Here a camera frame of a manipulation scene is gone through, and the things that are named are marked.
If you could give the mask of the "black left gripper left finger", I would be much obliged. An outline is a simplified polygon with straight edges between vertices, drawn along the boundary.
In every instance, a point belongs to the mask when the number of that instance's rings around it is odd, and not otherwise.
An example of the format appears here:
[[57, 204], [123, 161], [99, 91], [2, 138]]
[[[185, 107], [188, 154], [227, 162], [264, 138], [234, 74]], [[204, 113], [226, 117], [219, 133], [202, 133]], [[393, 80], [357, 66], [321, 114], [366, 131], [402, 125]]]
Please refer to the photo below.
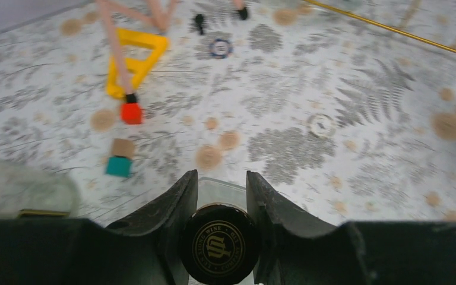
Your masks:
[[198, 173], [106, 227], [86, 218], [0, 219], [0, 284], [187, 284], [178, 241]]

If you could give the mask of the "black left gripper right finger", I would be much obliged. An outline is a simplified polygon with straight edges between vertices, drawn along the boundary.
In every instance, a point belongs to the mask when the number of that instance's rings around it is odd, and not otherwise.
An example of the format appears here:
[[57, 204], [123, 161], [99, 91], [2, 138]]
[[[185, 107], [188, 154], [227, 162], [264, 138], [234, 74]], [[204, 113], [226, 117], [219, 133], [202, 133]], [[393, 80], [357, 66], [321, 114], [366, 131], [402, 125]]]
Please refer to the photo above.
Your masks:
[[249, 215], [261, 232], [262, 284], [456, 284], [456, 222], [329, 224], [246, 174]]

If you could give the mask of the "clear bottle black cap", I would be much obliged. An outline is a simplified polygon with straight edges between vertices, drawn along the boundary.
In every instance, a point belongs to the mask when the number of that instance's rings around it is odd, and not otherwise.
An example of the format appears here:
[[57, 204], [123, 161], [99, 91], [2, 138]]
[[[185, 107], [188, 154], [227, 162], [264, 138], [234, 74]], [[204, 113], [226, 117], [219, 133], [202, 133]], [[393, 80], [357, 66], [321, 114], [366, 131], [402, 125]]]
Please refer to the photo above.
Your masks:
[[195, 284], [253, 284], [260, 232], [247, 213], [243, 187], [198, 181], [197, 210], [186, 221], [178, 252]]

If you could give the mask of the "frosted champagne bottle dark label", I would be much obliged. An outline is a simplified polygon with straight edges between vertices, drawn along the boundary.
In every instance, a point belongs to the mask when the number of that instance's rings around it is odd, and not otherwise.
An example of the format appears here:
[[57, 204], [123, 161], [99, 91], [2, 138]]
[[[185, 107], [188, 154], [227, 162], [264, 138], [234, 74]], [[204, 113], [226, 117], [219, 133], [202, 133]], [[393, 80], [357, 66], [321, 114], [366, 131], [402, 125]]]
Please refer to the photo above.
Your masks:
[[0, 219], [75, 217], [79, 206], [70, 176], [0, 160]]

